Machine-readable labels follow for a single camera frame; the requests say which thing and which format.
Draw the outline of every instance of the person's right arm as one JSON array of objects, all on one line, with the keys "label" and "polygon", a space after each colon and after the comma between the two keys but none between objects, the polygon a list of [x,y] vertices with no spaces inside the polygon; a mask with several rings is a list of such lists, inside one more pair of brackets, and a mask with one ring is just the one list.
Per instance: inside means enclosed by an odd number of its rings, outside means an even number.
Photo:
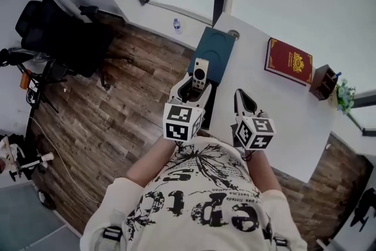
[{"label": "person's right arm", "polygon": [[306,251],[307,243],[302,240],[291,217],[288,201],[262,150],[252,154],[247,162],[254,185],[263,194],[264,209],[271,219],[273,236],[285,239],[291,251]]}]

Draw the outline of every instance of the book cover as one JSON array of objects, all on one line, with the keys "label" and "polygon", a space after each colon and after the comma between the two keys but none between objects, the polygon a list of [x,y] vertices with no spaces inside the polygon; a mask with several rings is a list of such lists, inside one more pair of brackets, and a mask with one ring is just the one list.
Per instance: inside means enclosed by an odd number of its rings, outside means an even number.
[{"label": "book cover", "polygon": [[312,56],[287,43],[270,38],[265,70],[306,86],[312,83]]}]

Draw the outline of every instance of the plastic bottle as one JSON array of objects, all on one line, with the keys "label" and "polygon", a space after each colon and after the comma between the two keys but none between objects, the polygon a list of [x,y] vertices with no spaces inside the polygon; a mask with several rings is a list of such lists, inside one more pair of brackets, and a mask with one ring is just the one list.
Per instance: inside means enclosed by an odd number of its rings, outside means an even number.
[{"label": "plastic bottle", "polygon": [[173,25],[174,25],[175,33],[181,34],[182,33],[182,26],[180,25],[180,22],[176,18],[174,19]]}]

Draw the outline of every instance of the white sweatshirt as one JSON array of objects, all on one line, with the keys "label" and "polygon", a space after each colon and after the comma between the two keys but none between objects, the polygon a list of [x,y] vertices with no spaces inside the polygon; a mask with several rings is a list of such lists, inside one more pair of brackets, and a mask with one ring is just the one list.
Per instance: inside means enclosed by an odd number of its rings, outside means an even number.
[{"label": "white sweatshirt", "polygon": [[[119,226],[120,242],[103,238],[109,226]],[[298,251],[307,244],[283,193],[261,194],[235,148],[198,137],[177,149],[145,188],[116,179],[86,225],[80,248]]]}]

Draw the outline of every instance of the desk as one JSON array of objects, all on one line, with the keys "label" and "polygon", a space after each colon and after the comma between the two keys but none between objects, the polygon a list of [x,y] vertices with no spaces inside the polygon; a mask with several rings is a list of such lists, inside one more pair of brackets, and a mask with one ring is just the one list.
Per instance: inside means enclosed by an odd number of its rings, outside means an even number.
[{"label": "desk", "polygon": [[256,101],[258,110],[274,120],[277,133],[265,151],[270,165],[308,182],[333,127],[335,110],[309,93],[309,86],[264,70],[269,35],[225,13],[214,28],[235,29],[240,39],[217,89],[209,134],[232,144],[234,93],[242,88]]}]

